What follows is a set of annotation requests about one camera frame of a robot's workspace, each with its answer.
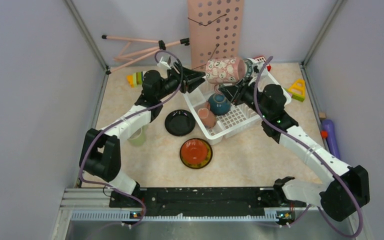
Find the pink glass mug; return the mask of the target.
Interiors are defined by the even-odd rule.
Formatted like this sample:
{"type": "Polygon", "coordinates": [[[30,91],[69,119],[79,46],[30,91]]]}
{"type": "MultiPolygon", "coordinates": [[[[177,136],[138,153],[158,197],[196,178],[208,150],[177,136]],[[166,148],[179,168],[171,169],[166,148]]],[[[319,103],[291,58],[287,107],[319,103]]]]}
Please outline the pink glass mug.
{"type": "Polygon", "coordinates": [[[212,58],[205,65],[205,80],[214,85],[214,92],[221,95],[222,84],[235,85],[247,72],[246,64],[241,57],[212,58]]]}

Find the white plate green rim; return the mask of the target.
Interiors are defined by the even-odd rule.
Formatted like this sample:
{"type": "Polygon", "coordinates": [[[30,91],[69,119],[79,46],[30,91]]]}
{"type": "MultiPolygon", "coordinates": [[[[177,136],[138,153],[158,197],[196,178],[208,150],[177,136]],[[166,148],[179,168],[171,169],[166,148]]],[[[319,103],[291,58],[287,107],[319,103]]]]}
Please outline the white plate green rim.
{"type": "Polygon", "coordinates": [[[264,61],[258,61],[254,58],[243,58],[243,62],[245,65],[244,79],[250,79],[251,82],[254,82],[264,64],[264,61]]]}

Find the orange dotted mug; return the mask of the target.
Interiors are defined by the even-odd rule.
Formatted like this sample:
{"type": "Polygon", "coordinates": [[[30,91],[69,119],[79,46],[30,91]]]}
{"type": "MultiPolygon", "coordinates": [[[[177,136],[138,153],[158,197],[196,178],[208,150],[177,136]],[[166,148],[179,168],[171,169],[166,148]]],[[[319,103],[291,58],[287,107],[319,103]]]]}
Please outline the orange dotted mug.
{"type": "Polygon", "coordinates": [[[202,124],[207,128],[211,129],[215,127],[217,123],[216,116],[214,113],[210,110],[210,104],[206,102],[203,107],[199,108],[197,111],[197,115],[199,119],[201,120],[202,124]]]}

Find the black small plate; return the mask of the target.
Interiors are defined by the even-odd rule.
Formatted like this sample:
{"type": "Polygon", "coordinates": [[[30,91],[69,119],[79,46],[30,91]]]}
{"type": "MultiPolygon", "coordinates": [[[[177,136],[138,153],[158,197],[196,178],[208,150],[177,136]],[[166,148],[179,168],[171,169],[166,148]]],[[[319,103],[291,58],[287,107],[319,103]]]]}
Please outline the black small plate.
{"type": "Polygon", "coordinates": [[[176,137],[190,134],[195,126],[195,118],[191,112],[185,109],[173,110],[164,120],[164,127],[167,132],[176,137]]]}

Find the red bowl yellow rim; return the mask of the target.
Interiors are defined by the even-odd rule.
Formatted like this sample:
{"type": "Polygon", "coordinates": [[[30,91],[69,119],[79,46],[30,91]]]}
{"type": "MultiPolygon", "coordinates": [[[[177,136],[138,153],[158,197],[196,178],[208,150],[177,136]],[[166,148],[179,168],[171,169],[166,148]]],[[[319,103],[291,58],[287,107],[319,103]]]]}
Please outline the red bowl yellow rim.
{"type": "Polygon", "coordinates": [[[185,141],[179,150],[180,161],[190,169],[202,169],[213,159],[212,146],[202,138],[191,138],[185,141]]]}

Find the light green mug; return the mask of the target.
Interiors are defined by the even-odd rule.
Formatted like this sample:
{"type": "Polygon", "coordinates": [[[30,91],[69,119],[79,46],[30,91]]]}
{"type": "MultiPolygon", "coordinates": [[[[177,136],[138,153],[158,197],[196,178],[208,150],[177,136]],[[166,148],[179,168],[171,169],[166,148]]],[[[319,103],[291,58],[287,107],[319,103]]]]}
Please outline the light green mug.
{"type": "Polygon", "coordinates": [[[127,140],[132,146],[140,147],[145,143],[146,139],[146,128],[141,127],[136,132],[134,132],[133,135],[127,140]]]}

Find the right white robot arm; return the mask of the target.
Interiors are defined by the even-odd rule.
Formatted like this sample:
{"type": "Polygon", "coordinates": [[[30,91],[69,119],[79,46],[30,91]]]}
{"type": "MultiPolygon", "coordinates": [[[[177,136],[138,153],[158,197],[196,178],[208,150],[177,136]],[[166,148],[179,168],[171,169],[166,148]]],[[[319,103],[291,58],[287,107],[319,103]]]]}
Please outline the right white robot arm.
{"type": "Polygon", "coordinates": [[[320,184],[284,179],[273,192],[279,206],[291,201],[315,205],[333,220],[341,222],[370,202],[369,173],[361,165],[351,166],[315,142],[285,110],[289,95],[279,84],[267,84],[259,91],[256,82],[222,86],[220,92],[234,105],[245,104],[261,119],[265,134],[289,149],[321,180],[320,184]]]}

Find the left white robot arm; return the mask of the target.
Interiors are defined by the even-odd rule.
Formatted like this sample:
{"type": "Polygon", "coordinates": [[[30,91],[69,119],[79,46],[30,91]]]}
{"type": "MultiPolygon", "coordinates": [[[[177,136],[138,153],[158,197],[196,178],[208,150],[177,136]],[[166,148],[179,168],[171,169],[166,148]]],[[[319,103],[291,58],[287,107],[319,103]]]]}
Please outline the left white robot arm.
{"type": "Polygon", "coordinates": [[[205,81],[205,73],[175,64],[163,78],[159,71],[148,70],[142,75],[142,91],[123,116],[97,130],[86,132],[79,160],[79,178],[83,173],[102,179],[105,187],[121,194],[121,200],[129,207],[140,202],[140,184],[122,171],[121,146],[135,132],[153,122],[164,103],[177,93],[191,93],[205,81]]]}

